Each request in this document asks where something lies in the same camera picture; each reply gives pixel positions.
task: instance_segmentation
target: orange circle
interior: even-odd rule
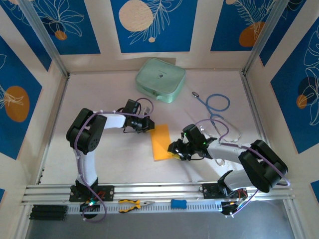
[[[304,95],[299,95],[297,97],[297,106],[300,109],[304,109],[307,106],[307,97]]]
[[[57,39],[59,39],[60,41],[64,41],[66,40],[67,38],[67,35],[65,34],[64,31],[60,31],[60,30],[57,30],[55,33],[54,33],[55,37]]]
[[[15,122],[23,122],[29,113],[30,101],[27,92],[20,86],[11,86],[5,92],[9,101],[4,105],[5,112]]]
[[[246,27],[239,36],[239,44],[245,47],[254,46],[264,25],[265,22],[259,21],[251,26]]]

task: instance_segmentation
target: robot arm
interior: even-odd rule
[[[275,152],[262,140],[245,145],[273,164],[283,175],[288,168]],[[280,175],[267,163],[249,150],[221,144],[217,138],[206,139],[202,132],[191,124],[183,129],[181,139],[168,147],[168,152],[177,154],[181,160],[192,160],[194,154],[201,158],[227,159],[243,165],[244,170],[228,171],[218,180],[218,189],[225,197],[241,188],[255,186],[268,193],[281,179]]]
[[[128,100],[126,106],[121,110],[122,113],[130,114],[129,116],[120,114],[99,114],[90,120],[87,127],[81,133],[77,143],[77,149],[81,158],[78,167],[81,167],[81,169],[78,168],[78,176],[75,181],[75,187],[71,188],[74,194],[76,193],[78,195],[86,196],[91,195],[91,192],[85,186],[85,183],[81,178],[80,172],[82,172],[85,182],[93,190],[94,188],[97,188],[98,177],[95,170],[95,149],[100,142],[103,130],[107,128],[125,129],[130,126],[135,130],[135,132],[140,133],[154,129],[155,124],[149,116],[144,118],[134,116],[137,114],[139,108],[141,108],[140,103]],[[82,109],[67,132],[66,138],[70,142],[70,146],[74,149],[76,156],[78,156],[78,154],[75,152],[75,138],[86,120],[93,114],[94,112],[91,110]]]

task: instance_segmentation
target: white table surface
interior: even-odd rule
[[[42,184],[74,183],[77,167],[73,149],[66,140],[69,127],[82,108],[113,111],[124,107],[128,99],[145,97],[136,90],[136,74],[136,71],[121,71],[71,75],[48,150]],[[155,109],[151,119],[155,124],[168,124],[171,141],[180,137],[185,126],[209,118],[205,106],[193,97],[193,91],[199,93],[204,101],[214,93],[227,95],[231,105],[221,115],[240,129],[242,137],[239,143],[259,138],[238,72],[187,70],[185,85],[173,103],[153,100]],[[146,101],[141,103],[142,106],[149,104]],[[210,105],[223,108],[227,102],[216,97]],[[209,122],[203,126],[217,136]],[[241,165],[229,161],[220,167],[210,159],[154,161],[149,133],[124,134],[122,131],[108,129],[102,135],[96,149],[99,183],[215,181],[230,169],[242,169]]]

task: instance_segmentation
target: floral wall print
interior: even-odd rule
[[[276,50],[280,41],[283,39],[284,35],[295,20],[305,2],[306,0],[290,0],[287,4],[282,17],[279,19],[275,29],[260,53],[260,59],[264,66],[267,64],[268,60]]]
[[[271,85],[298,153],[319,143],[319,18]]]
[[[291,0],[290,5],[293,7],[288,5],[283,13],[282,20],[289,18],[286,22],[287,29],[295,18],[295,15],[291,16],[290,9],[295,8],[295,5],[303,4],[303,1]],[[251,50],[275,3],[276,0],[225,0],[211,51]]]
[[[17,159],[41,85],[0,37],[0,153]]]
[[[100,54],[84,0],[32,0],[31,3],[61,55]],[[16,0],[0,0],[0,4],[48,70],[51,59],[43,52]]]
[[[197,0],[111,0],[111,4],[122,53],[190,50]]]

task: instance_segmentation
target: beige circle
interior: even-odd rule
[[[122,26],[128,31],[143,31],[153,23],[149,6],[141,0],[129,0],[119,11]]]
[[[227,3],[228,5],[232,5],[232,4],[234,4],[235,2],[237,2],[237,0],[226,0],[226,3]]]
[[[11,2],[11,3],[13,3],[13,4],[15,4],[15,5],[18,5],[18,4],[19,4],[17,0],[8,0],[8,1]]]

